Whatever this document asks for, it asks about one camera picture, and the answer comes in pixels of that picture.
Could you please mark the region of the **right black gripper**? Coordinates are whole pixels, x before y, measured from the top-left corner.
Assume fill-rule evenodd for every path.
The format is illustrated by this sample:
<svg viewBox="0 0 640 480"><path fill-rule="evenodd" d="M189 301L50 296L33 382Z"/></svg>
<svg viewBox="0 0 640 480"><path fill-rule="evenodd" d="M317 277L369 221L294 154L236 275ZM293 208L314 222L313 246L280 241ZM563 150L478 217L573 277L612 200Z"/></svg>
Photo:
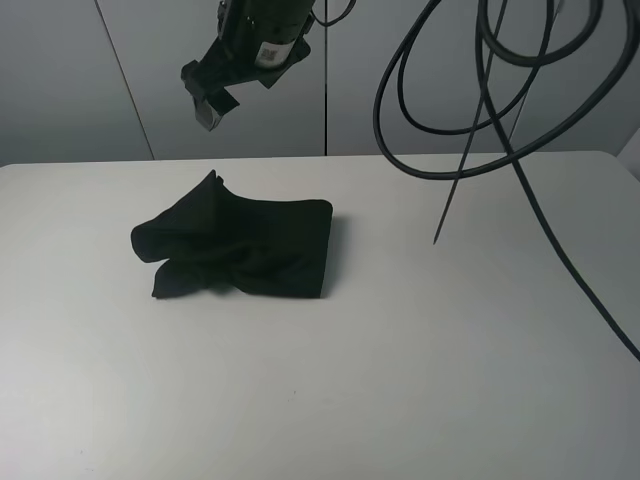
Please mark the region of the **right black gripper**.
<svg viewBox="0 0 640 480"><path fill-rule="evenodd" d="M219 31L200 60L182 67L181 80L193 96L195 118L207 131L239 106L225 89L257 81L271 88L292 66L306 59L311 48L301 30L296 37L260 37L255 31Z"/></svg>

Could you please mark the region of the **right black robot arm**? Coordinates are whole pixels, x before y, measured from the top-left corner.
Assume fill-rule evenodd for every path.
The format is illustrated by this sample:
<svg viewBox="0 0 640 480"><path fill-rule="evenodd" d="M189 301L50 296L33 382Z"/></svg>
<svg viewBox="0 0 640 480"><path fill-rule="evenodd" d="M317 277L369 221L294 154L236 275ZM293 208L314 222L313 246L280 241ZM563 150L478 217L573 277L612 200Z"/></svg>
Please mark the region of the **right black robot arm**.
<svg viewBox="0 0 640 480"><path fill-rule="evenodd" d="M239 106L227 91L258 82L269 89L309 56L304 39L313 0L232 0L219 3L217 38L205 55L181 69L196 120L208 131Z"/></svg>

